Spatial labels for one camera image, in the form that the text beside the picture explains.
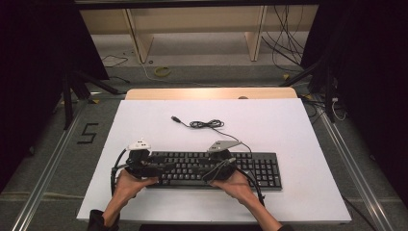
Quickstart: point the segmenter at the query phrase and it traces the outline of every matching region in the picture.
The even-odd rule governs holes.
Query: cable
[[[108,55],[108,56],[106,56],[105,58],[103,58],[101,61],[104,61],[104,60],[105,60],[106,58],[108,58],[108,57],[114,57],[114,58],[121,59],[121,60],[124,60],[124,61],[122,61],[122,62],[120,62],[120,63],[117,63],[117,64],[114,64],[114,65],[105,65],[105,67],[114,67],[114,66],[123,64],[123,63],[125,63],[125,62],[128,61],[128,58],[118,57],[118,56],[114,56],[114,55]]]
[[[183,124],[183,125],[186,126],[186,127],[190,127],[190,128],[194,128],[194,129],[211,128],[211,129],[213,129],[214,131],[220,133],[221,135],[230,137],[230,138],[234,139],[235,141],[239,141],[237,138],[235,138],[235,137],[233,137],[233,136],[231,136],[231,135],[222,133],[222,132],[220,132],[220,131],[218,131],[218,130],[216,129],[217,127],[222,127],[222,126],[224,126],[224,122],[222,122],[222,121],[220,121],[220,120],[218,120],[218,119],[213,119],[213,120],[211,120],[211,121],[209,121],[209,122],[207,122],[207,123],[201,122],[201,121],[193,121],[193,122],[190,123],[190,126],[189,126],[189,125],[186,125],[184,122],[182,122],[182,121],[181,121],[178,117],[176,117],[176,116],[172,116],[171,119],[172,119],[173,121],[175,121],[175,122],[178,122],[178,123]],[[251,151],[251,149],[249,148],[249,146],[247,146],[247,145],[246,145],[245,143],[243,143],[243,142],[242,142],[242,145],[246,146],[246,147],[249,149],[249,151],[252,153],[252,151]]]
[[[261,37],[262,40],[269,46],[270,49],[272,49],[273,51],[276,51],[277,53],[279,53],[279,55],[285,57],[286,59],[288,59],[289,61],[291,61],[292,63],[299,65],[298,62],[294,61],[293,59],[289,58],[287,55],[285,55],[284,53],[282,53],[280,50],[276,49],[275,47],[272,47],[272,45],[270,45],[265,39],[264,37]]]
[[[293,50],[289,49],[288,47],[285,47],[285,46],[279,44],[275,39],[273,39],[273,37],[269,34],[269,32],[267,32],[267,35],[268,35],[268,37],[269,37],[274,43],[276,43],[276,45],[278,45],[280,48],[282,48],[282,49],[284,49],[284,50],[287,50],[287,51],[289,51],[289,52],[293,52]]]
[[[345,115],[346,115],[345,112],[344,112],[343,117],[339,117],[339,116],[336,114],[336,110],[335,110],[335,108],[334,108],[334,104],[335,104],[335,103],[336,103],[336,101],[333,101],[333,104],[332,104],[333,115],[334,115],[338,120],[340,120],[340,121],[345,120]]]
[[[109,78],[110,78],[110,79],[119,79],[119,80],[122,80],[123,82],[125,82],[125,83],[127,83],[127,84],[130,84],[130,81],[129,81],[129,80],[125,80],[125,79],[120,78],[120,77],[118,77],[118,76],[110,76]]]
[[[315,118],[315,120],[313,120],[313,122],[311,122],[311,124],[313,125],[313,124],[315,124],[315,122],[316,121],[318,121],[318,119],[321,117],[321,115],[323,115],[324,114],[324,111],[322,111],[320,114],[319,114],[319,116],[317,117],[317,118]]]
[[[217,88],[223,88],[223,86],[220,85],[210,85],[210,84],[199,84],[195,82],[178,82],[178,81],[167,81],[167,80],[159,80],[159,79],[153,79],[147,74],[146,67],[144,67],[144,64],[140,63],[141,67],[143,67],[144,74],[148,80],[151,81],[157,81],[157,82],[162,82],[162,83],[167,83],[167,84],[192,84],[192,85],[198,85],[201,87],[217,87]]]
[[[318,114],[318,110],[315,108],[315,105],[309,104],[309,103],[306,103],[306,102],[304,102],[304,103],[305,103],[305,105],[310,105],[314,109],[313,113],[311,115],[307,115],[307,117],[311,118],[311,117],[314,117],[315,115]]]
[[[115,166],[112,167],[112,169],[111,169],[111,192],[112,192],[112,195],[114,195],[114,192],[115,192],[116,173],[117,173],[117,171],[118,171],[119,169],[121,169],[121,168],[123,168],[123,167],[126,167],[126,165],[123,165],[123,166],[120,166],[120,167],[118,166],[118,165],[119,165],[119,161],[120,161],[120,159],[122,158],[122,156],[123,156],[123,154],[124,154],[125,152],[126,152],[126,148],[123,149],[123,151],[119,154],[119,156],[117,157]]]
[[[292,53],[292,56],[293,56],[294,60],[293,60],[293,59],[290,59],[289,57],[287,57],[287,56],[284,55],[285,58],[287,58],[288,60],[290,60],[290,61],[293,62],[294,64],[299,65],[299,62],[297,61],[297,57],[295,56],[295,54],[298,55],[300,59],[301,59],[302,57],[301,57],[301,53],[300,53],[300,52],[297,50],[297,48],[296,48],[296,44],[297,44],[297,46],[299,46],[300,48],[302,48],[302,49],[304,49],[304,48],[303,48],[302,45],[299,44],[299,42],[297,42],[297,40],[296,40],[296,39],[293,37],[293,35],[289,32],[289,23],[288,23],[289,6],[286,6],[285,9],[284,9],[284,11],[282,12],[282,18],[285,18],[284,22],[283,22],[281,16],[279,15],[279,13],[278,13],[276,7],[274,7],[274,9],[275,9],[276,15],[277,15],[277,17],[278,17],[278,19],[279,19],[279,22],[280,22],[281,28],[282,28],[282,29],[281,29],[281,32],[280,32],[280,34],[279,34],[279,37],[278,37],[277,40],[274,40],[274,39],[270,36],[270,34],[267,33],[268,36],[271,38],[271,40],[274,41],[274,43],[275,43],[274,46],[271,46],[270,44],[268,44],[268,42],[267,42],[264,38],[262,38],[262,39],[268,44],[268,46],[269,46],[273,51],[276,51],[276,52],[278,52],[278,53],[281,54],[281,55],[283,55],[283,53],[281,53],[278,49],[276,49],[276,45],[279,45],[280,47],[286,49],[287,51],[290,51],[290,52]],[[302,18],[303,18],[303,15],[300,17],[300,20],[299,20],[299,22],[297,23],[296,30],[295,30],[294,33],[297,32]],[[286,48],[286,47],[284,47],[283,45],[278,44],[279,39],[281,39],[283,32],[285,32],[285,33],[287,34],[288,45],[289,45],[290,48]],[[288,69],[285,69],[285,68],[283,68],[283,67],[281,67],[281,66],[279,66],[279,65],[276,64],[276,61],[275,61],[275,59],[274,59],[273,51],[272,51],[272,61],[273,61],[273,63],[274,63],[278,68],[281,68],[281,69],[284,69],[284,70],[288,70]]]
[[[237,170],[238,172],[240,172],[242,175],[244,175],[246,177],[246,179],[248,179],[252,185],[254,185],[254,188],[256,190],[256,193],[258,194],[258,200],[259,202],[261,202],[261,204],[265,207],[265,202],[264,202],[264,196],[261,193],[261,189],[259,188],[258,184],[252,179],[252,177],[250,177],[248,174],[246,174],[246,172],[244,172],[243,170],[241,170],[238,167],[235,167],[235,170]]]
[[[355,212],[357,212],[357,214],[360,215],[360,217],[370,226],[370,228],[374,231],[376,231],[377,229],[374,227],[374,225],[371,224],[371,222],[366,218],[366,216],[363,215],[363,213],[357,209],[347,198],[345,198],[345,196],[342,195],[342,199],[349,205],[351,206],[351,208],[354,209]]]
[[[204,178],[204,177],[208,176],[209,174],[211,174],[213,171],[215,171],[217,169],[217,172],[213,176],[213,179],[209,180],[209,182],[214,181],[217,178],[219,172],[221,171],[221,168],[227,166],[228,164],[230,164],[232,162],[230,162],[230,159],[223,160],[222,162],[218,163],[213,169],[211,169],[210,171],[205,173],[201,178]]]

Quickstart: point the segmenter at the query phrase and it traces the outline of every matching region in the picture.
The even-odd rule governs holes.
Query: keyboard
[[[261,191],[281,191],[282,181],[279,172],[276,153],[273,152],[231,152],[236,158],[237,167],[257,182]],[[174,163],[175,168],[164,173],[157,184],[148,186],[151,189],[192,189],[217,190],[203,180],[201,175],[194,173],[197,167],[214,167],[215,165],[201,165],[198,160],[208,158],[207,152],[172,152],[153,151],[151,155],[165,156],[166,163]]]

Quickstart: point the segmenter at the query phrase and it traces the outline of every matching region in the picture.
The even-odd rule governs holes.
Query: keyboard key
[[[275,174],[275,175],[278,173],[278,168],[277,168],[276,165],[272,166],[272,171],[273,171],[273,174]]]
[[[173,186],[207,186],[204,181],[192,180],[171,180],[170,185]]]
[[[259,186],[269,186],[269,182],[268,181],[258,181],[258,185]]]
[[[280,186],[280,180],[279,177],[275,176],[275,185]]]

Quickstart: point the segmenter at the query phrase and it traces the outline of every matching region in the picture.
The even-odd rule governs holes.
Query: black panel
[[[324,49],[349,5],[350,1],[319,5],[303,51],[300,63],[303,68],[311,66],[323,55]]]
[[[30,3],[0,1],[0,191],[61,99],[63,76],[108,79],[78,11]]]
[[[366,8],[338,79],[347,111],[408,206],[408,16],[403,6],[387,2]]]

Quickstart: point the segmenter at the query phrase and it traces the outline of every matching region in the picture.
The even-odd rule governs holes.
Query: gray floor
[[[149,79],[145,76],[143,67],[136,62],[130,38],[127,36],[95,36],[93,38],[101,57],[115,55],[128,59],[127,62],[116,67],[107,67],[110,76],[130,81],[126,83],[117,78],[106,81],[120,90],[205,87],[203,85],[208,87],[214,85],[223,87],[273,86],[284,81],[284,74],[294,76],[298,70],[295,65],[283,57],[275,57],[276,60],[273,60],[271,51],[264,42],[258,62],[251,62],[241,33],[157,35],[148,58],[148,61],[152,61],[153,64],[145,64]],[[307,34],[298,33],[297,38],[304,43]],[[104,64],[111,66],[121,61],[123,59],[109,57],[104,60]],[[293,69],[293,71],[279,69],[273,65],[273,62]],[[168,66],[171,74],[165,78],[155,76],[156,66]],[[307,93],[307,81],[308,79],[305,79],[293,87],[298,93]],[[89,85],[89,89],[94,92],[92,96],[94,101],[90,101],[82,111],[78,125],[68,140],[67,149],[32,217],[28,230],[85,230],[87,227],[85,222],[76,219],[76,213],[81,206],[109,134],[119,101],[122,99],[122,96],[107,94],[92,85]],[[319,113],[313,115],[315,109],[308,104],[305,104],[305,109],[311,116],[310,120],[321,149],[341,194],[361,210],[370,222],[373,222],[362,196],[344,167],[336,145],[323,124],[321,119],[323,115]],[[87,130],[96,134],[94,141],[89,144],[80,144],[79,141],[89,141],[89,137],[82,136],[86,124],[89,123],[97,123],[97,125],[89,126]],[[336,125],[394,229],[408,230],[407,208],[394,192],[376,162],[370,158],[370,152],[355,129],[352,118],[347,117],[343,121],[336,120]],[[24,159],[0,196],[0,215],[2,216],[0,230],[12,229],[29,193],[38,183],[60,137],[64,134],[63,128],[64,105],[59,104],[48,125],[44,128],[42,136],[38,139],[35,155]],[[347,208],[353,218],[349,224],[294,224],[294,228],[296,230],[371,230],[351,207],[347,206]],[[135,223],[122,223],[120,226],[121,230],[138,230],[139,227]]]

